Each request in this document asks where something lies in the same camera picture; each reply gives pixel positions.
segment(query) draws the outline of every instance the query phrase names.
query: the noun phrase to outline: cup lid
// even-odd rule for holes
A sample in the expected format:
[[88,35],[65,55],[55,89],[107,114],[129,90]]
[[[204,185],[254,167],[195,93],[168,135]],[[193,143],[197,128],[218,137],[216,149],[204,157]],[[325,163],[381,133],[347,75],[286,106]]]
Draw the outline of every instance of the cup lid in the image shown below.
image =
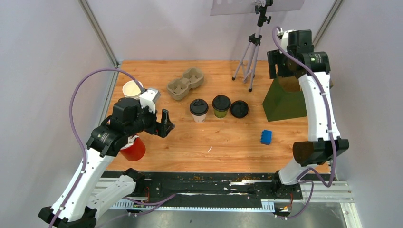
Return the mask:
[[190,112],[193,115],[204,115],[209,110],[209,105],[203,99],[196,99],[190,104]]
[[249,112],[248,104],[244,101],[235,101],[231,105],[231,114],[236,118],[243,118]]
[[213,99],[213,108],[219,112],[225,112],[230,108],[231,100],[225,95],[218,95]]

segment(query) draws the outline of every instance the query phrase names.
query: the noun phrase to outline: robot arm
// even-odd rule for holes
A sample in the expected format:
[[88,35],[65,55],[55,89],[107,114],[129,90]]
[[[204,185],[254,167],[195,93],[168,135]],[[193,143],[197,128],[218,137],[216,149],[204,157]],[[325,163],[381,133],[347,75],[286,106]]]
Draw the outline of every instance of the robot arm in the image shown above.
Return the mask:
[[[113,107],[113,113],[91,133],[87,144],[86,170],[81,171],[81,161],[76,173],[60,198],[51,206],[42,208],[39,217],[50,223],[56,211],[61,210],[54,223],[56,227],[93,228],[96,220],[114,203],[133,192],[144,189],[144,175],[133,170],[126,170],[122,176],[101,193],[91,193],[108,165],[117,156],[121,148],[128,144],[129,137],[145,131],[162,138],[174,128],[169,120],[168,111],[163,109],[161,122],[157,122],[155,102],[160,93],[149,88],[140,95],[140,101],[121,98]],[[83,173],[78,185],[64,208],[60,208],[67,193],[73,188],[77,176]]]
[[[268,52],[270,78],[295,76],[304,94],[308,116],[308,141],[295,142],[293,158],[285,168],[277,171],[274,175],[273,192],[281,196],[290,192],[290,188],[298,182],[297,177],[305,172],[308,167],[314,168],[333,158],[327,115],[330,115],[331,131],[335,139],[337,156],[346,151],[349,144],[347,139],[340,138],[340,132],[333,115],[329,93],[330,65],[327,54],[325,52],[314,52],[310,30],[284,32],[279,30],[278,37],[281,39],[281,47],[288,54],[315,73],[324,90],[324,93],[321,93],[314,78],[280,50]],[[326,111],[323,96],[327,98],[329,113]]]

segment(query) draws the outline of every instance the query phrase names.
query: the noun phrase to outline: paper cup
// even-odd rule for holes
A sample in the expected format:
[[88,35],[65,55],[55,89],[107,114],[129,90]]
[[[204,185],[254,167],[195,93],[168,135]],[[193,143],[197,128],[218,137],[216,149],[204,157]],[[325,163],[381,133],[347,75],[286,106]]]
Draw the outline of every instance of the paper cup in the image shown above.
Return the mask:
[[190,104],[190,112],[197,123],[203,123],[206,120],[209,105],[202,99],[196,99]]
[[214,115],[217,118],[224,118],[231,106],[231,100],[224,95],[218,95],[213,100]]
[[123,85],[122,91],[125,97],[131,97],[137,100],[140,99],[141,90],[133,80],[126,82]]

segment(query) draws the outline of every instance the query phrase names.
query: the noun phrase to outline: green box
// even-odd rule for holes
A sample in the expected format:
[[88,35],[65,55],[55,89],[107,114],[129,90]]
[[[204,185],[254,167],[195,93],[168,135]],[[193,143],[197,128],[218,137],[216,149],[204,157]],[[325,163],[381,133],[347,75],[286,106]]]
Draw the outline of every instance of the green box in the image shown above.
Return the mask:
[[307,115],[304,94],[295,77],[273,80],[263,101],[267,121],[286,120]]

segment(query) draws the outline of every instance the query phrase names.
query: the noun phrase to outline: wooden tabletop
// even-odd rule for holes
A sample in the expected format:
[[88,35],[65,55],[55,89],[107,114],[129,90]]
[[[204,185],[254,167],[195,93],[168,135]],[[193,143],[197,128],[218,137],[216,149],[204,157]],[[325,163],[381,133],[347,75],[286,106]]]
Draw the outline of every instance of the wooden tabletop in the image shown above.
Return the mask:
[[[307,118],[269,123],[262,106],[272,81],[267,61],[258,62],[251,93],[248,92],[249,82],[242,82],[241,72],[235,81],[231,80],[237,64],[228,60],[124,61],[122,70],[132,74],[145,88],[160,91],[157,110],[169,111],[175,129],[164,139],[139,133],[146,146],[145,156],[132,162],[119,154],[108,170],[275,172],[283,168],[292,158],[292,144],[307,140]],[[167,92],[167,84],[191,67],[203,71],[204,83],[181,101],[175,101]],[[111,107],[123,97],[122,87],[129,80],[119,74]],[[242,119],[230,113],[223,119],[216,118],[211,102],[217,95],[226,95],[232,102],[245,101],[249,114]],[[189,111],[190,103],[197,98],[204,99],[210,107],[204,123],[196,123]],[[261,132],[265,129],[273,132],[269,146],[260,143]],[[329,172],[327,165],[317,170]]]

